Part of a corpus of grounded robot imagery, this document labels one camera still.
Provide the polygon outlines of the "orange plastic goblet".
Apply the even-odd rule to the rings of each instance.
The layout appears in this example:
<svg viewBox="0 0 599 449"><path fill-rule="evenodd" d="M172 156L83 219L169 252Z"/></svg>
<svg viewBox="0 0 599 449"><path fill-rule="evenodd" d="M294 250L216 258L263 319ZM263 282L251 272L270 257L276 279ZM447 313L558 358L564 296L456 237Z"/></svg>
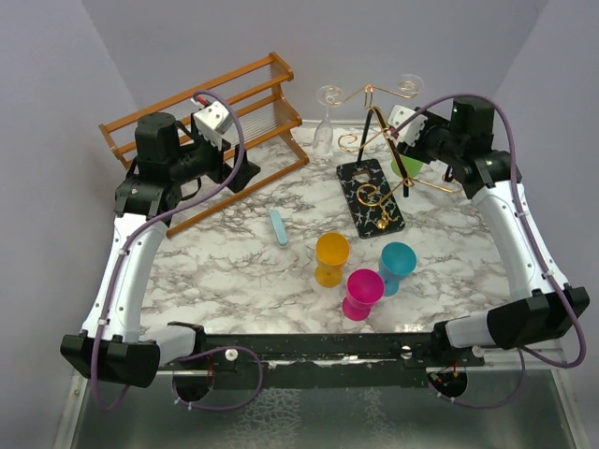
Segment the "orange plastic goblet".
<svg viewBox="0 0 599 449"><path fill-rule="evenodd" d="M332 288L338 285L343 277L343 267L350 255L349 241L340 233L323 234L315 246L317 267L315 280L323 287Z"/></svg>

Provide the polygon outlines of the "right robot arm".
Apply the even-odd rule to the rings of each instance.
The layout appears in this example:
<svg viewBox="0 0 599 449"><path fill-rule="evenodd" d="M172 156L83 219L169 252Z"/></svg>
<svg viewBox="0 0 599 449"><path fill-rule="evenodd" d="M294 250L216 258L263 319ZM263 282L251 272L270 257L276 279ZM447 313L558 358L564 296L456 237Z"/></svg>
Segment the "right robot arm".
<svg viewBox="0 0 599 449"><path fill-rule="evenodd" d="M490 230L507 275L511 300L479 314L439 323L431 358L450 366L472 346L523 348L556 340L574 330L584 345L578 318L590 304L558 268L530 210L516 163L515 142L505 112L481 95L452 96L444 119L429 106L393 111L392 136L399 152L423 163L439 161L472 201Z"/></svg>

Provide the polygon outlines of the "green plastic goblet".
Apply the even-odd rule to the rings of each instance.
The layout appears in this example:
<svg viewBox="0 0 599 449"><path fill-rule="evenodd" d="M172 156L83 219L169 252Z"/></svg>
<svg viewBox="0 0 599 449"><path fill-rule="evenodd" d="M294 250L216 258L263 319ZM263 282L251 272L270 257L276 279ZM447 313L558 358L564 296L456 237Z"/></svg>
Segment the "green plastic goblet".
<svg viewBox="0 0 599 449"><path fill-rule="evenodd" d="M403 166L407 174L411 178L415 178L422 169L423 163L403 154L400 155L400 158L402 160ZM397 175L398 177L402 177L402 173L400 172L399 166L397 165L395 160L392 160L391 162L391 169L395 175Z"/></svg>

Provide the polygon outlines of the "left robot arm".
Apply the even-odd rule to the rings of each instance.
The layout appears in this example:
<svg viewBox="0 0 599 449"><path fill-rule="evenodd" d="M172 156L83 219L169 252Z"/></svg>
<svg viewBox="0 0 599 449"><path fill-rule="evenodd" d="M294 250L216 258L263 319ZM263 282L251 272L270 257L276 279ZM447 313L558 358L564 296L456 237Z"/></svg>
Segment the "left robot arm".
<svg viewBox="0 0 599 449"><path fill-rule="evenodd" d="M210 105L191 115L185 126L173 115L153 112L135 129L137 155L115 191L110 256L94 305L75 335L64 335L62 357L83 377L126 386L149 386L159 367L177 359L196 369L207 347L198 327L170 324L154 339L140 339L140 309L154 257L171 218L182 211L183 184L211 175L220 189L240 174L244 144L229 167L229 127L241 131L239 118Z"/></svg>

